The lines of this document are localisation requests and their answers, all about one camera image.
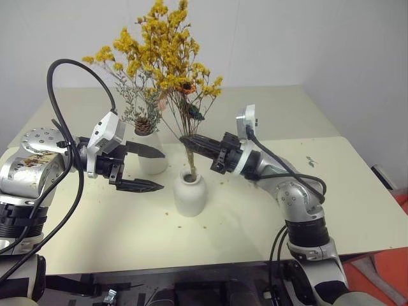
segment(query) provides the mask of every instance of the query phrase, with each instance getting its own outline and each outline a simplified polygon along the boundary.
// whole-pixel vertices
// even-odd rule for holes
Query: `small white vase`
[[[163,152],[163,146],[161,145],[157,132],[153,132],[146,136],[135,134],[135,140],[137,143],[148,145],[149,147],[153,147],[160,152]],[[147,158],[139,156],[139,165],[142,172],[146,174],[158,174],[167,169],[168,161],[167,157]]]
[[[188,174],[191,174],[188,169],[180,171],[173,185],[173,193],[179,214],[185,217],[195,217],[204,209],[207,201],[207,185],[200,174],[197,174],[194,182],[186,182],[184,177]]]

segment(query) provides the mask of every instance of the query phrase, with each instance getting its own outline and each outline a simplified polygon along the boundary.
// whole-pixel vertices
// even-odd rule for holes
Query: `table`
[[[328,185],[324,210],[339,254],[408,246],[408,219],[389,192],[343,137],[272,140],[264,144],[297,169]],[[9,149],[0,163],[16,148]],[[284,221],[277,204],[242,177],[210,171],[197,157],[209,199],[197,217],[178,215],[171,185],[185,162],[180,144],[164,145],[169,168],[149,176],[128,155],[124,178],[151,179],[165,186],[147,194],[116,191],[103,177],[85,179],[83,198],[72,218],[40,254],[48,274],[109,272],[263,261]],[[310,167],[306,156],[317,162]],[[48,211],[48,233],[69,209],[77,175],[61,183]],[[290,258],[286,249],[282,257]]]
[[[90,133],[108,108],[100,89],[62,89],[57,98],[71,132],[78,136]],[[237,110],[255,103],[259,139],[300,172],[326,181],[326,221],[339,254],[408,246],[404,212],[301,87],[225,89],[217,103],[201,133],[215,139],[221,139],[224,131],[235,133]],[[123,107],[119,102],[119,111]],[[16,151],[25,131],[50,126],[52,117],[45,101],[9,144],[0,164]],[[242,177],[210,171],[211,161],[197,156],[196,165],[208,186],[208,203],[195,218],[178,215],[171,185],[187,160],[183,146],[174,143],[164,127],[160,130],[169,168],[159,175],[143,175],[137,156],[130,154],[124,178],[149,179],[165,188],[147,194],[125,193],[103,177],[85,178],[84,195],[73,217],[40,252],[47,259],[48,274],[268,259],[272,240],[284,224],[275,200]],[[134,139],[129,128],[126,138]],[[317,162],[315,167],[309,166],[306,156]],[[48,211],[46,234],[68,211],[76,189],[77,175],[70,173]],[[282,258],[290,258],[286,248]]]

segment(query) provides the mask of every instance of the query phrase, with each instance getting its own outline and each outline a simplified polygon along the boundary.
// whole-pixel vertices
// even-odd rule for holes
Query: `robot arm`
[[[328,234],[322,202],[322,180],[296,171],[287,161],[264,148],[254,136],[258,125],[254,106],[237,117],[238,136],[225,133],[221,142],[201,135],[180,141],[190,150],[213,160],[211,169],[243,175],[269,193],[279,205],[288,231],[288,249],[296,297],[304,305],[383,305],[365,293],[350,292],[335,243]],[[254,142],[263,152],[253,150]]]

